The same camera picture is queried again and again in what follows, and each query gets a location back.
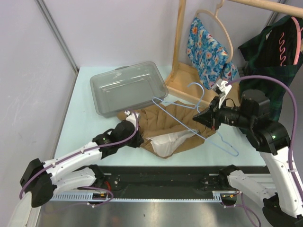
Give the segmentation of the pink plastic hanger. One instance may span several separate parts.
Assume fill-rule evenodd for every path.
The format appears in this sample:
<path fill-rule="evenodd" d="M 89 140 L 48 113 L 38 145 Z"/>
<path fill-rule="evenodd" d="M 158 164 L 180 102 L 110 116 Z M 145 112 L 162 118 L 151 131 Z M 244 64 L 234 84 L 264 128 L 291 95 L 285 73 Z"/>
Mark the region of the pink plastic hanger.
<path fill-rule="evenodd" d="M 280 66 L 297 65 L 301 52 L 301 32 L 299 20 L 291 16 L 281 28 L 278 41 Z"/>

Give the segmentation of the green plaid garment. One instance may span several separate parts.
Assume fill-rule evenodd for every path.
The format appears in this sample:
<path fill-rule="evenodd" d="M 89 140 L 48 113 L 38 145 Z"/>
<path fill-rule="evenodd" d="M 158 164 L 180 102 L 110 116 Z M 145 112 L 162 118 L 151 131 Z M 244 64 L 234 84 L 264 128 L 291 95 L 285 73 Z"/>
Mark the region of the green plaid garment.
<path fill-rule="evenodd" d="M 290 86 L 295 78 L 298 70 L 303 64 L 303 52 L 299 55 L 297 65 L 280 66 L 279 58 L 279 38 L 281 35 L 282 25 L 291 16 L 284 16 L 277 22 L 265 27 L 260 34 L 251 38 L 241 46 L 239 50 L 247 61 L 244 69 L 244 75 L 262 75 L 277 79 L 287 86 Z M 301 28 L 303 28 L 302 18 L 299 20 Z M 301 47 L 303 45 L 303 31 L 301 32 Z M 240 93 L 247 89 L 257 89 L 265 93 L 270 99 L 270 118 L 278 121 L 285 90 L 278 84 L 263 79 L 248 79 L 240 82 Z"/>

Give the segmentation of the tan garment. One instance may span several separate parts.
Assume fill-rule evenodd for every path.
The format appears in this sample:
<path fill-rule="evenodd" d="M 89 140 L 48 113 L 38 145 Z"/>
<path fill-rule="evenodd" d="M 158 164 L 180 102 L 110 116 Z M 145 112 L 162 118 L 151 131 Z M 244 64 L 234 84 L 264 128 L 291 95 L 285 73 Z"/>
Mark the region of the tan garment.
<path fill-rule="evenodd" d="M 169 158 L 202 145 L 215 131 L 192 120 L 197 107 L 176 101 L 137 109 L 140 114 L 141 148 L 161 158 Z"/>

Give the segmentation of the blue floral skirt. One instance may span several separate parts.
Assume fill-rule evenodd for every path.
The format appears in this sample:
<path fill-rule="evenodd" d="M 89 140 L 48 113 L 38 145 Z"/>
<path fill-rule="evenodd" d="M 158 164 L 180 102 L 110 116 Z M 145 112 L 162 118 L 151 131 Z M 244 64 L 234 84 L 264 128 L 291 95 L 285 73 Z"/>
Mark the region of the blue floral skirt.
<path fill-rule="evenodd" d="M 191 23 L 186 54 L 206 89 L 211 89 L 218 79 L 229 82 L 237 74 L 233 62 L 227 61 L 226 48 L 212 37 L 197 17 Z"/>

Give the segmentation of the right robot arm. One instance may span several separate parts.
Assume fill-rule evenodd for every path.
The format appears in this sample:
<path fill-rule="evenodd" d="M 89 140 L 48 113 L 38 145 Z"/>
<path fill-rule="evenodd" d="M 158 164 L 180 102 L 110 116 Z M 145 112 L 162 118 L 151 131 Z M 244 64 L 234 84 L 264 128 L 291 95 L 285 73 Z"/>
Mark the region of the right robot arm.
<path fill-rule="evenodd" d="M 212 130 L 217 130 L 221 124 L 247 130 L 246 137 L 265 161 L 276 191 L 247 177 L 233 165 L 221 171 L 219 186 L 224 190 L 242 191 L 262 208 L 268 222 L 281 220 L 294 225 L 301 222 L 303 202 L 291 175 L 290 138 L 281 123 L 269 118 L 269 98 L 262 91 L 249 89 L 243 92 L 240 106 L 219 103 L 220 98 L 214 97 L 209 107 L 196 114 L 193 120 Z"/>

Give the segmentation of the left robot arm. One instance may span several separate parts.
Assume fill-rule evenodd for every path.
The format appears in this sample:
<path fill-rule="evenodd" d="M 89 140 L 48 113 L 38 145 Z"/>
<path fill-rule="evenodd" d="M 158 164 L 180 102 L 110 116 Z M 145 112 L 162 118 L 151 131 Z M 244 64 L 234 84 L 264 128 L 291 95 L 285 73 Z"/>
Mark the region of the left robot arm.
<path fill-rule="evenodd" d="M 94 162 L 125 146 L 138 148 L 142 143 L 139 121 L 135 115 L 130 115 L 74 152 L 47 161 L 31 160 L 20 179 L 19 198 L 30 193 L 31 206 L 37 208 L 61 192 L 76 188 L 99 189 L 105 178 Z"/>

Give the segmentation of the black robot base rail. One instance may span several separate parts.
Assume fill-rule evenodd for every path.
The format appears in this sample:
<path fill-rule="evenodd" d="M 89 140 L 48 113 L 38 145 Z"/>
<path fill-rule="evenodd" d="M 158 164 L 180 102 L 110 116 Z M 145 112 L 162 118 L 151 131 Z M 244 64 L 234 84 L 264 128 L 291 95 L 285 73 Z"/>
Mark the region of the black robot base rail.
<path fill-rule="evenodd" d="M 100 166 L 91 187 L 93 201 L 226 202 L 241 192 L 220 175 L 223 166 Z"/>

